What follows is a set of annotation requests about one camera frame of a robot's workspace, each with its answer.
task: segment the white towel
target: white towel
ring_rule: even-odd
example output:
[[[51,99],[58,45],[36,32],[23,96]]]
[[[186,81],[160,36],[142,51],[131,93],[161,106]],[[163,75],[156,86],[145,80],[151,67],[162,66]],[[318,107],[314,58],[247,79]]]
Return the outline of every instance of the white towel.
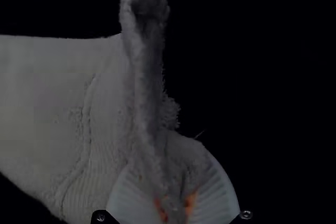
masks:
[[[109,38],[0,36],[0,171],[69,224],[105,209],[127,163],[148,195],[168,195],[173,224],[206,179],[207,151],[173,131],[179,106],[164,92],[168,14],[166,0],[121,0]]]

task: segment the screw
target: screw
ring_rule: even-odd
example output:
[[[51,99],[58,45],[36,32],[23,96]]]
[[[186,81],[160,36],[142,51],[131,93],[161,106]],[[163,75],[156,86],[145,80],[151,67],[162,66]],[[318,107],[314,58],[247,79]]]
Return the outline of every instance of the screw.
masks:
[[[240,217],[241,217],[242,219],[244,219],[244,220],[249,220],[249,219],[252,218],[253,213],[252,213],[251,211],[247,211],[247,210],[245,210],[245,211],[240,212],[239,215],[240,215]]]
[[[97,221],[101,221],[101,222],[105,221],[105,215],[98,214],[97,215]]]

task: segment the grey fabric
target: grey fabric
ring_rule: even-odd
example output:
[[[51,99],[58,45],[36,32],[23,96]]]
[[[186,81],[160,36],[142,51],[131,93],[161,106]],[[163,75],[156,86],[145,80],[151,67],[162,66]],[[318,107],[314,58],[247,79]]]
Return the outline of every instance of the grey fabric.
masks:
[[[0,171],[69,224],[105,208],[127,163],[147,194],[168,195],[173,224],[206,179],[206,150],[173,131],[179,106],[164,92],[168,14],[166,0],[121,0],[109,38],[0,36]]]

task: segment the black background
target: black background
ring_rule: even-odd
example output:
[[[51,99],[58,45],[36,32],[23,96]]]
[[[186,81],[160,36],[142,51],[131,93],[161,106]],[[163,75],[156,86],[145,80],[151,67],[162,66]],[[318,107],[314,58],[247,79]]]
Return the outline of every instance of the black background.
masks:
[[[168,2],[165,78],[182,107],[179,132],[204,131],[197,139],[255,218],[296,201],[309,171],[325,176],[331,160],[334,1]],[[111,36],[120,32],[118,8],[119,0],[0,0],[0,34]],[[4,223],[57,223],[5,178],[0,185],[0,213],[15,218]]]

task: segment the towel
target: towel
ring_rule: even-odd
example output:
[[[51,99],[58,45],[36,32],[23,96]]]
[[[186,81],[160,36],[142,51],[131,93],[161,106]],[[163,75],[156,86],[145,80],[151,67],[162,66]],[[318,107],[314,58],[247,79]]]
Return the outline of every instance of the towel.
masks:
[[[169,11],[121,0],[122,31],[108,38],[0,35],[0,172],[69,224],[105,209],[127,164],[169,223],[185,223],[183,199],[206,180],[207,151],[175,132],[164,88]]]

